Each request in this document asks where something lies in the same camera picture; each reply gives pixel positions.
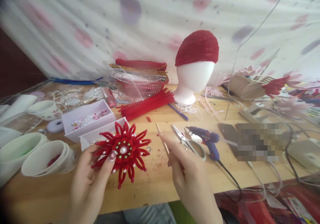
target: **red hat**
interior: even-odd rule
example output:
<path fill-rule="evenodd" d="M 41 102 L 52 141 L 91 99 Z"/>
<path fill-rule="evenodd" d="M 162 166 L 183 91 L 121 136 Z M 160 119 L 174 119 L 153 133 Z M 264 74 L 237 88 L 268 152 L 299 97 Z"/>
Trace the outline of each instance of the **red hat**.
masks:
<path fill-rule="evenodd" d="M 175 66 L 198 61 L 217 63 L 218 57 L 219 45 L 217 38 L 210 31 L 198 30 L 183 40 L 176 56 Z"/>

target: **toothpick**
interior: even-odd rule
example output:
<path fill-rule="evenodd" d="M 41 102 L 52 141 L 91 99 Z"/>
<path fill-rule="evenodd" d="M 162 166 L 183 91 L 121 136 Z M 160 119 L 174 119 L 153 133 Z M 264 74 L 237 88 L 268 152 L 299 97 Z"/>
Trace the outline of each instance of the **toothpick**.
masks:
<path fill-rule="evenodd" d="M 156 123 L 156 125 L 157 125 L 157 128 L 158 128 L 158 132 L 161 133 L 160 128 L 159 128 L 159 126 L 158 126 L 158 123 Z M 169 149 L 168 149 L 168 147 L 167 147 L 167 144 L 166 144 L 164 141 L 162 141 L 162 143 L 163 143 L 163 145 L 164 145 L 164 147 L 165 147 L 165 149 L 166 149 L 166 151 L 167 151 L 167 154 L 169 155 Z"/>

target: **white box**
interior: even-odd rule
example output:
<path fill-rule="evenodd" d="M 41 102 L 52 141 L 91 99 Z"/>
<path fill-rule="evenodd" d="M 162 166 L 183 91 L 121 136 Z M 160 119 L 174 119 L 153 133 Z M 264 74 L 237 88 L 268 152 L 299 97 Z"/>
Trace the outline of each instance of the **white box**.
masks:
<path fill-rule="evenodd" d="M 91 116 L 102 110 L 108 110 L 109 114 L 100 117 L 98 120 L 95 120 L 94 122 L 87 124 L 77 130 L 73 130 L 72 122 L 78 121 L 80 120 L 80 118 L 86 116 Z M 117 120 L 116 116 L 113 114 L 108 104 L 104 100 L 97 101 L 95 103 L 80 107 L 74 111 L 62 115 L 62 122 L 65 132 L 64 136 L 69 138 L 73 142 L 79 142 L 81 135 L 93 131 L 111 122 L 114 122 L 115 120 Z"/>
<path fill-rule="evenodd" d="M 125 117 L 117 120 L 117 122 L 120 124 L 120 126 L 123 127 L 124 122 L 128 122 L 127 119 Z M 115 128 L 115 121 L 105 125 L 103 127 L 100 127 L 96 130 L 93 130 L 91 132 L 88 132 L 86 134 L 83 134 L 82 136 L 80 136 L 80 142 L 81 142 L 81 151 L 83 151 L 84 149 L 88 148 L 90 145 L 93 145 L 95 142 L 97 141 L 103 141 L 106 140 L 106 138 L 104 136 L 100 136 L 99 133 L 100 132 L 110 132 L 110 133 L 114 133 L 116 131 Z"/>

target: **scissors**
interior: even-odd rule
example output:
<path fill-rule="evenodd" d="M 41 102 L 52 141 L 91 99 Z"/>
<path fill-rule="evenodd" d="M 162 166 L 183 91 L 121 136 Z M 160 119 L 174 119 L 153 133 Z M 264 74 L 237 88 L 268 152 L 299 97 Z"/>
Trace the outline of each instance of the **scissors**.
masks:
<path fill-rule="evenodd" d="M 205 161 L 206 160 L 206 152 L 204 151 L 204 149 L 194 140 L 187 139 L 184 135 L 182 135 L 182 133 L 174 125 L 172 125 L 172 127 L 176 131 L 176 133 L 178 134 L 179 138 L 183 141 L 182 144 L 186 147 L 189 147 L 195 154 L 200 156 L 202 158 L 202 160 Z M 201 150 L 201 155 L 193 148 L 193 145 L 197 146 Z"/>

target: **pearl bead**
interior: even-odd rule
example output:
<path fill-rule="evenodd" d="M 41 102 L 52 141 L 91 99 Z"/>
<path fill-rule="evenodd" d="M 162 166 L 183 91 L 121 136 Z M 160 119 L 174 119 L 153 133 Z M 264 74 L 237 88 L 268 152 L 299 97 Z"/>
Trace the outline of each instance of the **pearl bead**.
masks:
<path fill-rule="evenodd" d="M 120 148 L 120 153 L 121 154 L 125 154 L 127 152 L 127 150 L 128 149 L 125 146 L 123 146 L 123 147 Z"/>

